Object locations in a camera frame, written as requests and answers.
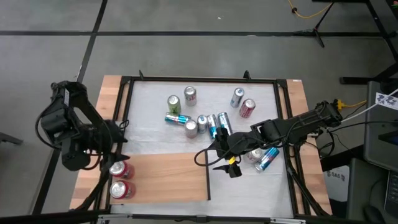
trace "white cable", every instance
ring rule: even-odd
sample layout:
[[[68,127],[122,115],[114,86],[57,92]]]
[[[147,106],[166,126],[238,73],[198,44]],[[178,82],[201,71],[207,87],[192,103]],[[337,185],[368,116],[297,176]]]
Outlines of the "white cable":
[[[392,96],[392,95],[393,95],[394,93],[396,93],[396,92],[398,92],[398,89],[394,90],[394,91],[393,91],[390,95],[388,95],[388,96]],[[353,118],[355,118],[355,117],[357,117],[357,116],[359,116],[359,115],[361,115],[361,114],[367,112],[368,110],[370,110],[370,109],[374,108],[375,106],[379,105],[380,103],[384,102],[384,100],[386,100],[386,99],[388,98],[388,96],[387,96],[387,97],[384,97],[384,99],[382,99],[381,101],[378,101],[377,103],[373,104],[373,105],[370,106],[368,109],[366,109],[366,110],[364,110],[364,111],[361,111],[360,113],[357,113],[357,114],[354,115],[354,116],[351,116],[351,117],[349,117],[349,118],[346,118],[346,119],[342,120],[341,122],[343,123],[343,122],[345,122],[345,121],[348,121],[349,119],[353,119]]]

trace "wooden table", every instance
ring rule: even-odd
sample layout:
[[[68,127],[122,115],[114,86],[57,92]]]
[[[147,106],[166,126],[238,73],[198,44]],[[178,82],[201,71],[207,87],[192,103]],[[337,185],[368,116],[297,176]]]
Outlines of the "wooden table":
[[[114,107],[116,104],[116,98],[118,97],[119,86],[121,76],[118,75],[105,75],[99,93],[96,109],[103,119],[112,119],[114,113]],[[303,84],[301,80],[287,80],[290,104],[292,108],[293,116],[308,111],[307,100],[305,97]],[[279,89],[280,100],[282,103],[282,112],[284,118],[287,118],[286,105],[284,101],[284,95],[282,88]],[[121,108],[124,108],[126,99],[122,99]],[[121,120],[123,110],[119,110],[119,116],[117,120]],[[316,144],[315,140],[309,138],[307,140],[310,143]],[[331,208],[329,204],[328,193],[326,191],[325,181],[323,179],[322,167],[319,160],[318,151],[311,145],[304,144],[300,150],[300,156],[302,161],[303,173],[305,183],[315,200],[322,206],[322,208],[331,214]],[[98,170],[81,170],[79,171],[78,178],[75,185],[75,191],[72,196],[70,208],[76,208],[79,206],[88,194],[92,191],[96,185],[100,173]],[[295,186],[296,198],[298,204],[298,212],[304,214],[302,196],[300,190]]]

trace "fallen can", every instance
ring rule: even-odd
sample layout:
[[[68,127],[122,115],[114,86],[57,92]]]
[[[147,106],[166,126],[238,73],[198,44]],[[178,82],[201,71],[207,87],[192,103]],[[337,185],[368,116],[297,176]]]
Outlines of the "fallen can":
[[[229,122],[228,114],[226,112],[221,112],[217,115],[218,121],[220,122],[220,126],[225,128],[229,135],[232,135],[232,127]]]
[[[116,181],[112,184],[110,193],[115,199],[129,199],[136,194],[136,185],[124,180]]]
[[[207,117],[205,115],[199,115],[198,117],[198,132],[205,133],[207,131]]]
[[[217,128],[219,127],[216,115],[211,114],[207,116],[208,128],[210,132],[211,139],[216,138]]]
[[[279,150],[275,147],[268,149],[268,151],[261,157],[260,161],[255,163],[254,167],[258,172],[264,171],[269,164],[278,156]]]
[[[250,117],[251,113],[253,110],[256,108],[256,103],[252,99],[246,99],[242,103],[242,107],[239,110],[239,114],[241,115],[242,118],[248,118]]]
[[[179,125],[184,125],[189,119],[191,119],[190,116],[187,115],[174,115],[172,113],[167,112],[166,116],[164,117],[164,120],[170,124],[179,124]]]
[[[195,106],[197,103],[197,90],[193,86],[187,86],[184,89],[185,104],[187,106]]]
[[[167,99],[167,104],[169,105],[169,111],[172,114],[180,114],[181,113],[181,102],[180,98],[176,95],[171,95]]]
[[[250,152],[247,152],[243,159],[248,162],[248,163],[255,163],[261,159],[261,157],[264,155],[262,152],[262,149],[255,149]]]
[[[194,138],[198,134],[198,125],[197,123],[190,119],[185,123],[185,135],[188,138]]]
[[[242,88],[236,88],[234,90],[234,94],[232,95],[232,99],[231,99],[231,106],[234,108],[237,108],[239,106],[239,104],[241,103],[241,100],[243,98],[244,95],[244,90]]]
[[[131,179],[134,177],[136,170],[133,165],[128,164],[125,161],[115,162],[109,169],[109,173],[114,177],[120,177],[123,179]]]

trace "red soda can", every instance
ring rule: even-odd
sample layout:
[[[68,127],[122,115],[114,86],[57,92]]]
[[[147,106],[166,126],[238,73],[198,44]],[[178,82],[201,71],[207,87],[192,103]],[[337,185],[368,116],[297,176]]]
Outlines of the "red soda can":
[[[114,177],[120,177],[128,180],[134,176],[135,168],[133,165],[130,165],[127,162],[120,161],[115,162],[113,166],[111,166],[109,173]]]
[[[252,99],[247,99],[243,101],[242,107],[239,110],[239,114],[241,115],[242,118],[248,118],[250,117],[251,113],[253,110],[256,108],[256,103]]]
[[[112,184],[110,193],[115,199],[129,199],[136,194],[136,185],[124,180]]]

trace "concrete floor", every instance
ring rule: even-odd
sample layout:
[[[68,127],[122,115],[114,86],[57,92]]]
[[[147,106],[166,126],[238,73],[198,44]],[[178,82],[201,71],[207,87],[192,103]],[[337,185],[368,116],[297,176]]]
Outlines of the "concrete floor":
[[[293,1],[301,14],[326,4]],[[0,1],[0,30],[92,30],[100,0]],[[382,1],[374,6],[388,29],[396,25]],[[300,19],[283,1],[109,1],[100,30],[295,31],[313,27],[319,17]],[[362,4],[335,4],[322,31],[377,31]],[[0,36],[0,131],[22,138],[22,146],[0,144],[0,216],[31,212],[51,149],[34,134],[37,115],[50,103],[50,84],[75,80],[89,37]],[[103,75],[241,77],[303,80],[310,108],[340,98],[356,103],[365,86],[343,86],[338,77],[372,77],[392,62],[381,39],[299,37],[97,37],[83,83],[95,104]],[[343,115],[352,110],[344,110]],[[351,123],[363,120],[353,119]],[[362,143],[356,126],[338,134],[348,146]],[[318,145],[329,139],[324,136]],[[336,143],[336,152],[344,148]],[[44,212],[68,209],[76,172],[58,166]],[[145,220],[142,223],[168,223]]]

